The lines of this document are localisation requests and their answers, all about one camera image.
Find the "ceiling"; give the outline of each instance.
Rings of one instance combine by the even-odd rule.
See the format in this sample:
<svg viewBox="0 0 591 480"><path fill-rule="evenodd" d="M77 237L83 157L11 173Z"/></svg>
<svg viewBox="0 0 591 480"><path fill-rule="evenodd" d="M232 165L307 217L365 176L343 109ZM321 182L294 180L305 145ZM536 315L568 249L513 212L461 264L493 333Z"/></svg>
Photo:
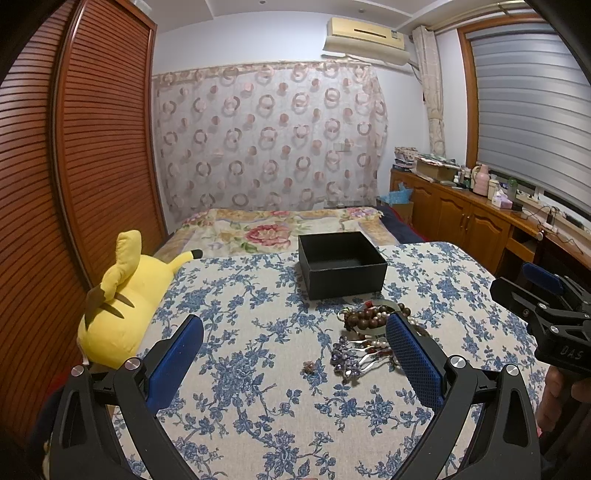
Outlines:
<svg viewBox="0 0 591 480"><path fill-rule="evenodd" d="M212 20L222 15L263 11L318 12L358 18L410 33L493 0L145 0L158 32Z"/></svg>

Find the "air conditioner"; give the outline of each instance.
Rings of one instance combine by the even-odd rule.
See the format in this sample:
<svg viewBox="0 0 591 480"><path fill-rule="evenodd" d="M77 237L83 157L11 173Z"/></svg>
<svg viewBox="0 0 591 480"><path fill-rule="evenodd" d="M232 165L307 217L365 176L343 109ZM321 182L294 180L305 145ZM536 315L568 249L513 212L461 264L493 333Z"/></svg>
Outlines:
<svg viewBox="0 0 591 480"><path fill-rule="evenodd" d="M404 65L410 54L404 50L404 36L387 27L380 27L346 18L331 18L324 50L386 63Z"/></svg>

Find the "floral bedspread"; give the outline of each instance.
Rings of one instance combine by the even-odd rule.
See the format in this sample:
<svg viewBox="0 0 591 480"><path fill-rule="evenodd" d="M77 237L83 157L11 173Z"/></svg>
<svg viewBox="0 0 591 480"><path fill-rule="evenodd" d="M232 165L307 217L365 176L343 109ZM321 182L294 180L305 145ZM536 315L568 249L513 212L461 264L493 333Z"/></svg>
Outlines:
<svg viewBox="0 0 591 480"><path fill-rule="evenodd" d="M294 252L298 235L344 231L361 231L376 246L398 245L381 215L371 207L305 212L210 209L185 220L154 256L168 262L196 248L205 258Z"/></svg>
<svg viewBox="0 0 591 480"><path fill-rule="evenodd" d="M479 368L519 365L534 408L546 365L525 324L495 304L493 277L445 243L380 248L388 261L381 294L402 301L451 355ZM201 480L391 478L433 412L408 380L387 366L342 385L329 360L342 334L344 305L371 296L310 301L297 253L208 258L177 274L148 328L144 356L189 313L205 341L163 428ZM316 371L302 371L304 361ZM456 471L478 415L475 409L441 475ZM135 473L148 476L121 414L115 430Z"/></svg>

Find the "sheer curtain with circle pattern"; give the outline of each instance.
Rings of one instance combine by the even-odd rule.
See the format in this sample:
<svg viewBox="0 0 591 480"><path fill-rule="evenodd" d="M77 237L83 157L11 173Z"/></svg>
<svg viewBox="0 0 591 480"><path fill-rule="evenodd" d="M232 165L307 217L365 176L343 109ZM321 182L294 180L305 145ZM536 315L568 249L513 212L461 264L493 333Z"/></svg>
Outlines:
<svg viewBox="0 0 591 480"><path fill-rule="evenodd" d="M154 78L155 147L177 221L208 208L374 205L388 117L370 65L274 63Z"/></svg>

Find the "white wall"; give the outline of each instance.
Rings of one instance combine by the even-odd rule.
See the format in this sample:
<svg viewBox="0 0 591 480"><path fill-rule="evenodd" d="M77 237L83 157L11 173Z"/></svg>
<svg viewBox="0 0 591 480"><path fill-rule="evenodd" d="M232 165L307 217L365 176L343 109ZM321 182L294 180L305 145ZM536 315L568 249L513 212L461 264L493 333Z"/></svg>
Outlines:
<svg viewBox="0 0 591 480"><path fill-rule="evenodd" d="M153 73L280 60L322 60L331 15L309 12L250 12L225 15L156 36ZM394 147L429 151L423 90L409 65L376 67L388 108L388 141L378 171L387 193Z"/></svg>
<svg viewBox="0 0 591 480"><path fill-rule="evenodd" d="M436 37L443 84L443 123L447 158L466 164L468 107L464 60L457 30Z"/></svg>

